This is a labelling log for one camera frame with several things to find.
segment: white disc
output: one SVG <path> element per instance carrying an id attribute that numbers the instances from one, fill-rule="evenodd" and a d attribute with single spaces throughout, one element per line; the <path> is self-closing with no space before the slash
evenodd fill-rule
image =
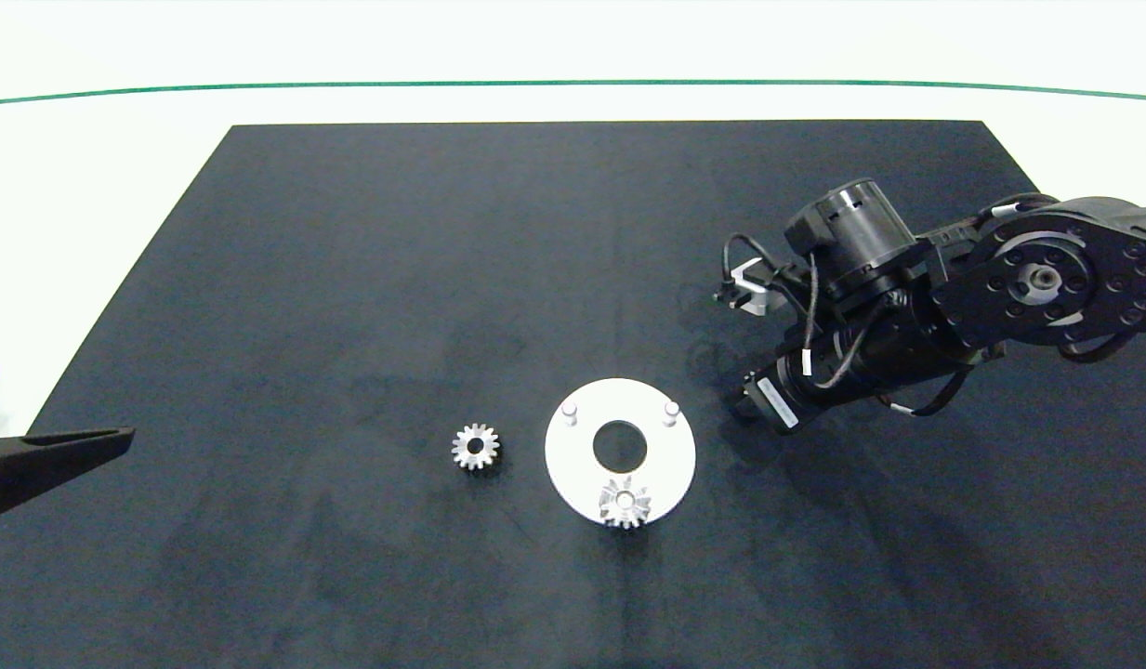
<path id="1" fill-rule="evenodd" d="M 646 457 L 635 470 L 606 470 L 592 452 L 597 430 L 615 422 L 631 425 L 646 440 Z M 556 491 L 594 522 L 603 522 L 602 491 L 611 481 L 629 478 L 630 490 L 646 488 L 651 522 L 680 504 L 696 471 L 692 428 L 678 404 L 631 378 L 603 378 L 573 391 L 548 423 L 543 451 Z"/>

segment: black cable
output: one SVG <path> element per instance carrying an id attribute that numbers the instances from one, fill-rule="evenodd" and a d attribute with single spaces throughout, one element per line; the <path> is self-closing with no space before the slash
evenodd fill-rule
<path id="1" fill-rule="evenodd" d="M 1135 334 L 1138 334 L 1138 332 L 1118 332 L 1117 334 L 1113 334 L 1112 338 L 1105 339 L 1097 347 L 1088 348 L 1088 351 L 1081 351 L 1081 344 L 1060 344 L 1058 348 L 1060 349 L 1060 356 L 1066 361 L 1077 364 L 1092 364 L 1122 351 L 1122 347 L 1130 344 L 1130 339 L 1133 339 Z"/>
<path id="2" fill-rule="evenodd" d="M 849 365 L 854 364 L 854 356 L 856 356 L 858 351 L 862 348 L 862 341 L 866 338 L 866 333 L 869 333 L 870 329 L 874 326 L 874 323 L 878 323 L 878 320 L 887 313 L 887 299 L 882 298 L 878 300 L 878 304 L 873 306 L 873 309 L 870 309 L 870 316 L 866 316 L 865 326 L 861 332 L 858 332 L 857 337 L 854 338 L 854 343 L 849 344 L 849 351 L 845 352 L 845 356 L 841 356 L 841 363 L 837 365 L 837 371 L 833 372 L 833 377 L 827 381 L 824 381 L 824 384 L 814 383 L 816 388 L 827 391 L 829 388 L 832 388 L 832 386 L 837 386 L 841 378 L 845 378 L 845 373 L 848 372 Z"/>
<path id="3" fill-rule="evenodd" d="M 1047 206 L 1047 204 L 1059 204 L 1059 203 L 1060 203 L 1059 199 L 1053 198 L 1053 196 L 1051 195 L 1044 195 L 1044 194 L 1007 195 L 1005 198 L 998 199 L 998 202 L 989 204 L 989 206 L 986 206 L 984 208 L 979 208 L 976 212 L 976 225 L 981 226 L 986 221 L 990 220 L 991 218 L 994 218 L 994 210 L 996 210 L 997 207 L 1006 207 L 1008 204 L 1018 204 L 1019 205 L 1018 211 L 1027 212 L 1030 210 L 1045 207 Z"/>
<path id="4" fill-rule="evenodd" d="M 808 270 L 811 276 L 811 291 L 808 297 L 808 318 L 803 326 L 803 352 L 801 364 L 803 376 L 811 377 L 811 331 L 816 326 L 816 297 L 819 294 L 819 278 L 816 275 L 816 254 L 808 253 Z"/>
<path id="5" fill-rule="evenodd" d="M 771 254 L 768 253 L 767 249 L 764 249 L 759 241 L 755 241 L 754 237 L 743 233 L 731 234 L 729 239 L 725 241 L 725 246 L 721 247 L 721 281 L 723 283 L 725 283 L 725 281 L 733 280 L 733 276 L 730 276 L 730 270 L 733 269 L 730 267 L 730 245 L 736 241 L 745 242 L 747 246 L 751 246 L 751 249 L 759 254 L 759 258 L 762 258 L 762 261 L 767 263 L 767 268 L 771 270 L 772 281 L 782 278 L 786 281 L 786 283 L 793 284 L 795 288 L 807 288 L 803 281 L 799 280 L 791 271 L 788 271 L 790 268 L 793 267 L 792 263 L 784 263 L 784 266 L 780 266 L 780 263 L 777 263 L 774 259 L 771 259 Z"/>
<path id="6" fill-rule="evenodd" d="M 937 396 L 933 398 L 931 402 L 920 408 L 897 406 L 897 403 L 892 401 L 890 395 L 878 395 L 878 401 L 893 408 L 893 410 L 902 411 L 905 415 L 916 416 L 917 418 L 925 418 L 925 416 L 932 416 L 942 410 L 943 407 L 948 406 L 948 402 L 951 402 L 951 399 L 957 396 L 957 393 L 960 391 L 960 386 L 965 384 L 965 378 L 968 378 L 968 372 L 972 370 L 973 368 L 963 369 L 959 372 L 953 373 L 951 378 L 948 378 L 948 383 L 943 385 L 943 388 L 941 388 L 937 393 Z"/>

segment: screw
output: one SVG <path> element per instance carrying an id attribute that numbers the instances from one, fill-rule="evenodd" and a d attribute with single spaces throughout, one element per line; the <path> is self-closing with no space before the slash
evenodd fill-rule
<path id="1" fill-rule="evenodd" d="M 576 425 L 576 402 L 565 401 L 562 403 L 560 414 L 564 414 L 564 423 L 567 423 L 568 427 Z"/>
<path id="2" fill-rule="evenodd" d="M 1143 321 L 1143 313 L 1137 308 L 1129 308 L 1122 313 L 1122 322 L 1127 323 L 1127 325 L 1133 325 L 1140 321 Z"/>
<path id="3" fill-rule="evenodd" d="M 662 417 L 662 424 L 667 425 L 667 427 L 672 427 L 676 424 L 676 416 L 680 416 L 680 406 L 675 402 L 667 402 L 662 406 L 662 414 L 665 414 Z"/>

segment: silver gear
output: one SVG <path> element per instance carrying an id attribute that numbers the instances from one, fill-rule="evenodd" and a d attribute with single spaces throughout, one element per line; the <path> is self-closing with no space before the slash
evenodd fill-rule
<path id="1" fill-rule="evenodd" d="M 646 522 L 651 513 L 651 496 L 646 488 L 635 490 L 629 475 L 619 486 L 614 479 L 602 487 L 597 504 L 602 507 L 602 521 L 611 528 L 633 529 Z"/>
<path id="2" fill-rule="evenodd" d="M 472 440 L 482 441 L 482 449 L 478 452 L 470 452 Z M 494 465 L 495 458 L 497 458 L 497 435 L 494 433 L 494 428 L 487 427 L 485 423 L 466 425 L 461 432 L 457 432 L 457 438 L 453 440 L 453 449 L 449 452 L 453 454 L 453 462 L 456 462 L 457 466 L 470 471 L 482 470 L 484 466 Z"/>

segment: black table mat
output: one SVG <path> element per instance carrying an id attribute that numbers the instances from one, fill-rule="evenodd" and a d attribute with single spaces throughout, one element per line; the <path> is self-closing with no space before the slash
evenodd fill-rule
<path id="1" fill-rule="evenodd" d="M 786 258 L 858 176 L 917 231 L 1033 189 L 978 123 L 234 127 L 32 427 L 139 435 L 0 517 L 0 669 L 1146 667 L 1145 337 L 925 420 L 727 415 L 788 317 L 709 300 L 721 242 Z M 602 377 L 696 433 L 635 534 L 543 465 Z"/>

